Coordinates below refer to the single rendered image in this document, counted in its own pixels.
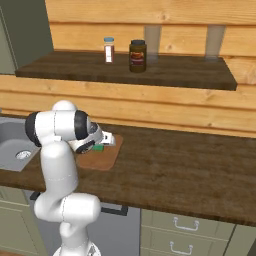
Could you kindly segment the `grey dishwasher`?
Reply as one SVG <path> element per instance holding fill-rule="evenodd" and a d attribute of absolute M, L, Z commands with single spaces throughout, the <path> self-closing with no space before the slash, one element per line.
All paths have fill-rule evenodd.
<path fill-rule="evenodd" d="M 35 218 L 48 256 L 61 246 L 59 223 Z M 87 228 L 89 238 L 102 256 L 139 256 L 140 209 L 128 208 L 126 216 L 102 212 L 96 222 Z"/>

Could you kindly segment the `pale green cupboard door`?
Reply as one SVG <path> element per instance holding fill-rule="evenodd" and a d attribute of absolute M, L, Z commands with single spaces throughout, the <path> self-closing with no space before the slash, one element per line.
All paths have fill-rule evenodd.
<path fill-rule="evenodd" d="M 25 193 L 0 186 L 0 251 L 48 256 Z"/>
<path fill-rule="evenodd" d="M 237 225 L 224 256 L 256 256 L 256 227 Z"/>

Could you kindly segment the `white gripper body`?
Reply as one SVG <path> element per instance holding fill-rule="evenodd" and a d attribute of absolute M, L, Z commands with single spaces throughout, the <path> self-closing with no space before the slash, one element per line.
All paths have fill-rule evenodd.
<path fill-rule="evenodd" d="M 101 143 L 106 146 L 115 146 L 116 140 L 112 133 L 103 131 L 103 139 L 102 139 Z"/>

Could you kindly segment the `pale green drawer front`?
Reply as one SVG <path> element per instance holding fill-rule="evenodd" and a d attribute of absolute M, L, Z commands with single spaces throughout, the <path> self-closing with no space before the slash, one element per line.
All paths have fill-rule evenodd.
<path fill-rule="evenodd" d="M 223 256 L 227 246 L 227 242 L 223 240 L 162 231 L 146 226 L 141 227 L 141 248 L 148 250 L 152 256 L 156 254 L 181 256 L 170 251 L 170 241 L 175 243 L 176 250 L 181 251 L 187 251 L 188 246 L 193 245 L 191 256 Z"/>
<path fill-rule="evenodd" d="M 194 221 L 198 220 L 200 222 L 199 229 L 196 232 L 177 229 L 173 223 L 174 217 L 179 218 L 179 226 L 186 226 L 191 228 L 194 227 Z M 175 232 L 183 232 L 186 234 L 204 236 L 220 240 L 228 240 L 234 228 L 234 224 L 226 222 L 213 221 L 146 209 L 143 209 L 141 212 L 141 224 L 148 227 L 154 227 Z"/>

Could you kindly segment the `dark wooden shelf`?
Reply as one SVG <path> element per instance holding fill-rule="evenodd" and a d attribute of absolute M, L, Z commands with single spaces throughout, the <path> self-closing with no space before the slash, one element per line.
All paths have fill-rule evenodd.
<path fill-rule="evenodd" d="M 164 56 L 143 73 L 129 70 L 127 54 L 108 64 L 98 52 L 56 51 L 15 71 L 17 77 L 138 84 L 235 91 L 237 82 L 225 61 L 197 56 Z"/>

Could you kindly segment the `grey shelf bracket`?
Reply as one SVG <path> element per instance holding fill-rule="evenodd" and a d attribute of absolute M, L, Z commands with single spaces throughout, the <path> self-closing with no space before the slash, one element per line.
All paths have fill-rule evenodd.
<path fill-rule="evenodd" d="M 160 25 L 147 25 L 144 27 L 144 40 L 147 44 L 147 63 L 156 63 L 158 61 L 158 52 L 161 39 Z"/>
<path fill-rule="evenodd" d="M 217 59 L 225 35 L 225 25 L 208 25 L 205 45 L 205 58 Z"/>

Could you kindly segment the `brown wooden cutting board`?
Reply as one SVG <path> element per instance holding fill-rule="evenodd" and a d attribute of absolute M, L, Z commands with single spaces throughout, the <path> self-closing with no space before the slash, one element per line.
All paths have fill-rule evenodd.
<path fill-rule="evenodd" d="M 105 146 L 102 151 L 90 150 L 76 156 L 76 164 L 82 169 L 109 171 L 113 168 L 120 152 L 123 137 L 115 134 L 115 146 Z"/>

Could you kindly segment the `dark brown jar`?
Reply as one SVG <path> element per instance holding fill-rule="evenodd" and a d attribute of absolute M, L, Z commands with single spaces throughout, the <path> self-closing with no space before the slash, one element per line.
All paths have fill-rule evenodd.
<path fill-rule="evenodd" d="M 132 40 L 129 46 L 129 69 L 134 73 L 146 70 L 147 45 L 144 40 Z"/>

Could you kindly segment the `dark green wall cupboard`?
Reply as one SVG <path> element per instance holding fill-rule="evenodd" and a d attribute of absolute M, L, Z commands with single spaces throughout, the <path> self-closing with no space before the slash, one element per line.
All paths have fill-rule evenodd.
<path fill-rule="evenodd" d="M 45 0 L 0 0 L 0 75 L 53 50 Z"/>

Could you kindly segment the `spice jar with blue lid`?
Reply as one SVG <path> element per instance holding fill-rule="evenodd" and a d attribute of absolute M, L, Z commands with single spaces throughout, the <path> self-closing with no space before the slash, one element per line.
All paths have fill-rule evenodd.
<path fill-rule="evenodd" d="M 114 38 L 105 37 L 104 38 L 104 55 L 106 63 L 114 62 Z"/>

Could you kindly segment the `grey sink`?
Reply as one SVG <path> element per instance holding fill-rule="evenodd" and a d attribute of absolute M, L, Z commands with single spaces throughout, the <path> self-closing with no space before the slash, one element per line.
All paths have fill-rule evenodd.
<path fill-rule="evenodd" d="M 39 148 L 25 133 L 25 120 L 0 117 L 0 169 L 21 172 Z"/>

